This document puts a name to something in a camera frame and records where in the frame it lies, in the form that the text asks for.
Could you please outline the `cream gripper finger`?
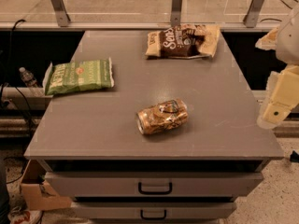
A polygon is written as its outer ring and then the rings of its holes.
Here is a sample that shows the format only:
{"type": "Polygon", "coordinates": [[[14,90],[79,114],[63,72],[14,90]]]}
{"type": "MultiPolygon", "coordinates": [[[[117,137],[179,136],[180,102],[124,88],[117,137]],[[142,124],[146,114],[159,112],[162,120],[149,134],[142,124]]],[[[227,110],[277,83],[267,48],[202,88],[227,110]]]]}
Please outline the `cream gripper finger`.
{"type": "Polygon", "coordinates": [[[263,129],[274,129],[298,105],[299,66],[288,64],[280,73],[270,73],[257,124],[263,129]]]}
{"type": "Polygon", "coordinates": [[[270,32],[259,38],[255,44],[257,49],[275,50],[277,48],[278,28],[273,28],[270,32]]]}

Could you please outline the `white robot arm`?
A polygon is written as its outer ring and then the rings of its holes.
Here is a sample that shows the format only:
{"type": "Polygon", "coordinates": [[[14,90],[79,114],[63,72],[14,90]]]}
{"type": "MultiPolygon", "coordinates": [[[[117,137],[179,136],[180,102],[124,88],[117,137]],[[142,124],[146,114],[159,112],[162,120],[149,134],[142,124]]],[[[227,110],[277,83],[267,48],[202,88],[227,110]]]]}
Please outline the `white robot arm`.
{"type": "Polygon", "coordinates": [[[287,64],[281,72],[270,73],[257,118],[261,128],[274,129],[299,105],[299,5],[255,47],[274,50],[277,59],[287,64]]]}

